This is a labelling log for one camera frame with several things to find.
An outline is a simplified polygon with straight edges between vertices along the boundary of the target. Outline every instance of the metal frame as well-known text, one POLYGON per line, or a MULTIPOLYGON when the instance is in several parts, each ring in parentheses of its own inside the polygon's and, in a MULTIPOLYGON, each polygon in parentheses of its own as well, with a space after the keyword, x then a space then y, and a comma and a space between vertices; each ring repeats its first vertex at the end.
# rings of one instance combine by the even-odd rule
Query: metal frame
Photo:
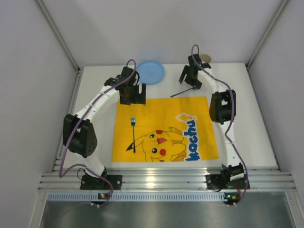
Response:
POLYGON ((65 40, 62 38, 62 35, 60 34, 54 20, 52 19, 47 7, 45 6, 43 0, 34 0, 34 2, 36 3, 39 11, 42 13, 44 18, 46 19, 46 21, 47 21, 48 25, 50 26, 52 32, 54 33, 54 36, 56 37, 59 45, 62 47, 62 50, 66 54, 67 58, 69 59, 70 63, 72 64, 73 68, 75 69, 76 72, 78 72, 79 67, 78 67, 76 61, 74 60, 74 57, 72 56, 71 51, 67 47, 67 44, 66 44, 65 40))
MULTIPOLYGON (((47 10, 43 0, 34 0, 37 4, 38 9, 41 11, 45 17, 47 23, 49 24, 51 30, 53 31, 55 37, 57 38, 60 46, 67 55, 69 61, 71 62, 73 68, 76 70, 76 79, 74 82, 73 91, 71 93, 70 102, 67 107, 67 113, 72 113, 75 106, 75 101, 82 77, 82 72, 76 61, 74 60, 70 50, 68 49, 64 39, 62 38, 58 28, 56 27, 49 11, 47 10)), ((246 64, 248 73, 250 75, 250 67, 255 61, 260 49, 263 47, 265 41, 269 37, 275 24, 281 17, 284 9, 287 7, 290 0, 282 0, 276 13, 274 14, 271 22, 269 23, 264 35, 258 42, 253 54, 250 57, 249 62, 246 64)), ((264 124, 267 129, 267 133, 272 143, 274 151, 275 145, 272 140, 271 133, 263 109, 260 105, 259 99, 257 98, 260 111, 264 120, 264 124)), ((42 175, 38 195, 36 198, 36 203, 34 211, 30 220, 29 227, 36 228, 40 226, 44 208, 46 206, 47 200, 52 200, 52 197, 61 197, 60 200, 67 200, 71 198, 76 200, 76 198, 81 196, 93 196, 100 191, 80 191, 80 180, 76 177, 77 169, 71 170, 67 176, 63 179, 58 177, 58 166, 61 163, 60 155, 63 151, 63 146, 61 143, 61 138, 58 142, 56 157, 54 158, 54 163, 51 168, 50 173, 45 173, 42 175)), ((113 200, 129 200, 136 201, 139 200, 185 200, 184 197, 189 197, 187 200, 200 201, 200 200, 211 200, 214 197, 215 201, 223 200, 222 196, 225 191, 221 193, 214 193, 207 189, 206 185, 206 175, 208 174, 218 174, 219 169, 204 169, 204 168, 192 168, 192 169, 108 169, 109 174, 120 174, 123 176, 122 189, 120 191, 114 191, 113 200)), ((248 192, 272 192, 281 191, 285 192, 286 199, 290 208, 291 215, 294 219, 294 223, 297 228, 304 227, 304 209, 299 198, 299 194, 296 191, 296 186, 293 181, 292 175, 289 172, 280 172, 278 169, 259 168, 259 167, 249 167, 248 174, 250 178, 251 188, 248 192)))
POLYGON ((290 0, 282 0, 281 1, 279 7, 275 11, 274 16, 270 20, 270 23, 268 24, 268 26, 267 26, 264 34, 262 35, 261 39, 257 43, 255 50, 253 51, 252 55, 250 56, 249 61, 246 64, 247 68, 250 68, 251 65, 253 64, 253 62, 255 61, 258 53, 260 52, 261 48, 265 44, 266 40, 268 39, 268 37, 269 37, 271 31, 273 30, 273 28, 275 27, 276 23, 281 18, 282 13, 284 12, 284 10, 286 9, 286 7, 288 6, 289 2, 290 2, 290 0))

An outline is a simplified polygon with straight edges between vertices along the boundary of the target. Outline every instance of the white enclosure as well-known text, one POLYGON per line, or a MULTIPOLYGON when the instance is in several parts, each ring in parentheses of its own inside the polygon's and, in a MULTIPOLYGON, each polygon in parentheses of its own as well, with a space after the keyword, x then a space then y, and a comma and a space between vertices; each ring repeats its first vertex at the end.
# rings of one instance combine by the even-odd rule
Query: white enclosure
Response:
POLYGON ((304 201, 303 9, 302 0, 1 1, 0 227, 41 220, 41 175, 56 164, 68 105, 79 109, 98 91, 88 77, 114 74, 119 69, 112 65, 130 58, 157 60, 173 71, 172 64, 187 63, 195 43, 211 55, 215 73, 230 75, 227 81, 244 94, 239 104, 246 108, 238 114, 256 125, 242 129, 242 116, 235 134, 242 151, 249 150, 250 168, 276 169, 277 158, 304 201))

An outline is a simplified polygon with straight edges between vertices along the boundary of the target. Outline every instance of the white table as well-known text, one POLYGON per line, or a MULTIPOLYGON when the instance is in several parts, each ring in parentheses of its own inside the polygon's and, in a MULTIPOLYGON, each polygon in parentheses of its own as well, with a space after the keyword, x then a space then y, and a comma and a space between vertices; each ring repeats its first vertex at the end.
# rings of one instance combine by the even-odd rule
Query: white table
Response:
MULTIPOLYGON (((182 64, 163 65, 164 79, 154 85, 147 85, 147 98, 167 98, 181 92, 190 85, 179 84, 178 80, 184 68, 182 64)), ((237 115, 235 118, 234 134, 239 153, 250 168, 277 168, 276 160, 266 133, 266 129, 257 105, 257 101, 242 63, 212 64, 214 76, 227 82, 237 94, 237 115)), ((123 66, 87 66, 82 75, 74 113, 87 105, 99 92, 104 82, 110 77, 121 73, 123 66)), ((210 102, 211 94, 202 86, 200 90, 190 90, 180 96, 206 96, 210 102)), ((98 138, 102 163, 107 168, 172 168, 172 167, 221 167, 222 151, 219 134, 213 125, 218 145, 219 159, 191 162, 157 162, 157 163, 126 163, 112 162, 113 135, 117 105, 113 105, 104 115, 104 119, 95 127, 102 135, 98 138)), ((75 164, 72 153, 68 152, 64 167, 75 164)))

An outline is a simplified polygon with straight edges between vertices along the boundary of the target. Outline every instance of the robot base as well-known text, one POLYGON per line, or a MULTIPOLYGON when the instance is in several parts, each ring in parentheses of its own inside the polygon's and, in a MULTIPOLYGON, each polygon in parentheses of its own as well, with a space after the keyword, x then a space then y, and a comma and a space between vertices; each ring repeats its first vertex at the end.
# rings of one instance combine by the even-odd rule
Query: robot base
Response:
POLYGON ((243 178, 232 180, 226 182, 220 174, 206 175, 207 188, 214 191, 221 191, 222 189, 245 189, 247 181, 247 175, 245 174, 243 178))
MULTIPOLYGON (((112 185, 113 190, 120 190, 122 187, 123 177, 122 175, 107 175, 106 170, 104 170, 101 175, 106 178, 112 185)), ((110 185, 98 177, 92 177, 85 174, 81 178, 81 190, 110 190, 110 185)))

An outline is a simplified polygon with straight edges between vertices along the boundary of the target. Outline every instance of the metal bar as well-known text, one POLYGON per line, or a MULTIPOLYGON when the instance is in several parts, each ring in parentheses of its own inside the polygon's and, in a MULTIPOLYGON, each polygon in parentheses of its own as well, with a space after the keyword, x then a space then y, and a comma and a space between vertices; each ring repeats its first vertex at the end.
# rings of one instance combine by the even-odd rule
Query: metal bar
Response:
MULTIPOLYGON (((209 191, 206 175, 219 173, 219 169, 108 169, 108 174, 123 176, 121 191, 181 190, 209 191)), ((294 180, 289 172, 248 170, 251 189, 249 191, 295 190, 294 180)), ((75 172, 59 178, 56 173, 44 174, 39 191, 77 191, 81 180, 75 172)))
MULTIPOLYGON (((51 192, 48 201, 105 201, 98 192, 51 192)), ((227 201, 223 192, 113 192, 115 202, 198 202, 227 201)))
POLYGON ((280 157, 279 157, 279 155, 277 153, 278 150, 276 148, 274 137, 273 137, 273 135, 272 135, 272 133, 270 131, 270 125, 268 123, 267 116, 266 116, 265 111, 263 109, 261 99, 260 99, 260 97, 257 94, 256 85, 255 85, 254 80, 253 80, 253 78, 251 76, 251 70, 250 70, 250 68, 247 69, 247 72, 248 72, 248 76, 249 76, 249 80, 250 80, 253 92, 254 92, 255 97, 256 97, 257 105, 258 105, 260 113, 262 115, 263 123, 264 123, 264 125, 266 127, 266 132, 267 132, 267 136, 268 136, 269 141, 270 141, 270 145, 271 145, 272 151, 274 152, 276 163, 278 165, 279 170, 284 171, 284 169, 282 169, 282 164, 283 163, 281 162, 281 159, 280 159, 280 157))
POLYGON ((34 210, 29 221, 29 228, 37 228, 40 227, 40 223, 42 220, 43 212, 47 203, 48 192, 38 192, 36 196, 36 202, 34 206, 34 210))
POLYGON ((253 62, 255 61, 255 59, 256 59, 258 53, 260 52, 262 46, 265 44, 265 42, 268 39, 271 31, 275 27, 276 23, 279 21, 280 17, 282 16, 283 11, 286 9, 289 2, 290 2, 290 0, 282 0, 281 1, 279 7, 277 8, 274 16, 271 19, 269 25, 267 26, 267 29, 265 30, 265 32, 264 32, 263 36, 261 37, 261 39, 259 40, 259 42, 257 43, 257 46, 256 46, 254 52, 250 56, 250 59, 249 59, 248 63, 246 64, 247 68, 250 68, 251 65, 253 64, 253 62))
MULTIPOLYGON (((80 69, 80 71, 76 74, 74 85, 73 85, 73 88, 72 88, 72 91, 71 91, 71 95, 70 95, 69 100, 68 100, 68 105, 66 107, 66 114, 67 113, 72 113, 73 110, 74 110, 75 99, 76 99, 77 94, 78 94, 78 88, 80 86, 82 74, 83 74, 83 69, 80 69)), ((63 151, 62 137, 63 137, 63 129, 61 130, 60 137, 58 139, 56 155, 55 155, 55 158, 54 158, 54 161, 53 161, 53 165, 50 169, 50 172, 54 171, 54 166, 56 164, 58 164, 57 157, 60 156, 61 152, 63 151)))
POLYGON ((67 58, 69 59, 70 63, 72 64, 73 68, 75 69, 75 71, 78 72, 79 67, 78 67, 76 61, 74 60, 70 50, 68 49, 66 42, 62 38, 62 35, 60 34, 56 24, 54 23, 54 20, 52 19, 52 17, 50 15, 48 9, 46 8, 43 0, 34 0, 34 2, 36 3, 39 10, 41 11, 43 16, 45 17, 47 23, 49 24, 51 30, 53 31, 57 41, 59 42, 60 46, 62 47, 63 51, 65 52, 67 58))
POLYGON ((296 228, 304 228, 304 208, 298 192, 285 192, 296 228))
MULTIPOLYGON (((287 175, 249 175, 250 181, 259 181, 259 182, 276 182, 276 181, 289 181, 293 182, 293 177, 289 174, 287 175)), ((206 182, 205 175, 197 175, 197 176, 126 176, 123 175, 124 182, 206 182)), ((76 176, 69 176, 59 178, 58 176, 43 176, 41 178, 42 182, 57 182, 57 183, 69 183, 69 182, 77 182, 80 183, 80 179, 76 176)))

